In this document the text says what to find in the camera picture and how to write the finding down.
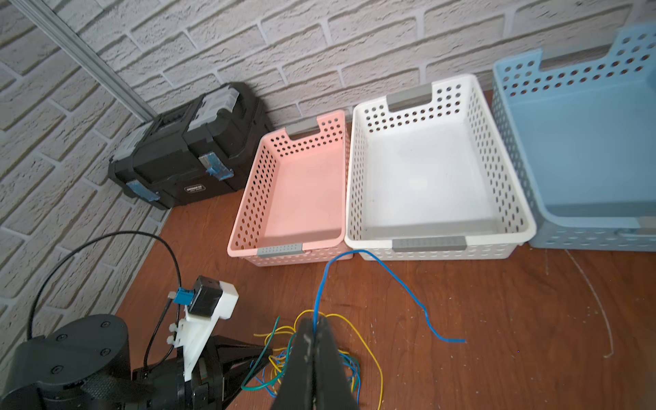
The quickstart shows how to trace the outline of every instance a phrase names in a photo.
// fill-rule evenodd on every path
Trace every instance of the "scratch mark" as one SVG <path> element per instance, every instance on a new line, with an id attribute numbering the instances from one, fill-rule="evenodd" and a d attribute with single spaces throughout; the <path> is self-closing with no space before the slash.
<path id="1" fill-rule="evenodd" d="M 576 265 L 576 267 L 579 269 L 579 272 L 581 273 L 581 275 L 583 275 L 583 279 L 585 279 L 585 281 L 588 283 L 588 286 L 590 287 L 590 290 L 592 291 L 592 294 L 594 295 L 594 298 L 597 300 L 597 304 L 599 305 L 599 309 L 602 310 L 602 315 L 604 317 L 604 321 L 606 322 L 606 329 L 608 330 L 608 339 L 610 340 L 610 343 L 611 343 L 611 352 L 604 355 L 604 358 L 607 359 L 615 353 L 615 345 L 613 344 L 613 333 L 611 332 L 611 324 L 610 324 L 610 322 L 608 322 L 608 317 L 606 316 L 606 311 L 604 310 L 604 307 L 602 306 L 602 302 L 599 300 L 599 296 L 597 296 L 597 292 L 592 287 L 592 284 L 591 284 L 590 280 L 588 279 L 588 276 L 585 274 L 585 272 L 583 271 L 583 269 L 581 268 L 579 263 L 576 261 L 576 259 L 574 259 L 574 256 L 572 256 L 572 254 L 569 253 L 569 251 L 567 249 L 565 249 L 565 252 L 569 256 L 569 258 L 572 260 L 572 262 L 574 262 L 574 265 Z"/>

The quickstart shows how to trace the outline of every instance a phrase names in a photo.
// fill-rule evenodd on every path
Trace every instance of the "wooden table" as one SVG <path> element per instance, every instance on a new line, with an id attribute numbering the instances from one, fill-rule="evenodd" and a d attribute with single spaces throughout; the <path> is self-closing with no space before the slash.
<path id="1" fill-rule="evenodd" d="M 241 192 L 175 208 L 164 229 L 189 288 L 198 275 L 233 283 L 239 301 L 215 332 L 261 342 L 277 316 L 292 324 L 311 308 L 324 263 L 258 268 L 226 253 Z M 323 312 L 351 319 L 380 361 L 382 408 L 653 409 L 656 408 L 656 255 L 517 248 L 506 260 L 390 262 L 422 300 L 448 344 L 434 337 L 410 296 L 376 262 L 337 262 Z M 583 270 L 602 306 L 595 299 Z M 133 367 L 169 291 L 173 264 L 156 244 L 118 315 L 129 326 Z M 608 318 L 613 345 L 602 309 Z M 150 363 L 167 350 L 170 312 Z M 363 367 L 361 408 L 375 409 L 379 375 L 357 337 L 333 322 L 340 346 Z M 283 346 L 287 340 L 274 340 Z M 268 409 L 266 392 L 242 392 L 231 409 Z"/>

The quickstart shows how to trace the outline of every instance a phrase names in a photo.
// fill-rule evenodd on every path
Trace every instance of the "blue connector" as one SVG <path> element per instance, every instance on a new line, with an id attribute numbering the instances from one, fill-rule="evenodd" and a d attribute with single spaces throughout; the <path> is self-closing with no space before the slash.
<path id="1" fill-rule="evenodd" d="M 178 292 L 175 294 L 173 303 L 181 304 L 183 306 L 189 306 L 192 304 L 193 299 L 194 299 L 193 290 L 188 291 L 187 289 L 180 287 L 178 288 Z"/>

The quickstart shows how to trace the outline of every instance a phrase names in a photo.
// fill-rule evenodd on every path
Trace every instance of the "pink basket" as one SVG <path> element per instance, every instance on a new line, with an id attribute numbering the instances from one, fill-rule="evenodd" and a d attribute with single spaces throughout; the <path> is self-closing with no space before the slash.
<path id="1" fill-rule="evenodd" d="M 323 262 L 349 251 L 344 112 L 269 133 L 257 152 L 228 254 L 274 266 Z"/>

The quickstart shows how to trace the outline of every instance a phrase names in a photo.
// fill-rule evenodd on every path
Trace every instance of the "gray toolbox lid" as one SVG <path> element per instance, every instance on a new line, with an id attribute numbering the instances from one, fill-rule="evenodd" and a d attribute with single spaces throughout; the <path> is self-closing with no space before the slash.
<path id="1" fill-rule="evenodd" d="M 221 87 L 215 92 L 206 95 L 194 119 L 189 123 L 187 131 L 198 128 L 202 124 L 211 123 L 216 119 L 216 113 L 222 108 L 232 112 L 232 109 L 235 108 L 237 97 L 239 97 L 239 91 L 230 86 Z"/>
<path id="2" fill-rule="evenodd" d="M 121 145 L 116 149 L 112 162 L 120 161 L 123 158 L 129 157 L 134 151 L 134 147 L 144 139 L 144 134 L 150 126 L 153 125 L 153 121 L 149 121 L 137 128 L 135 128 L 127 138 L 121 143 Z"/>

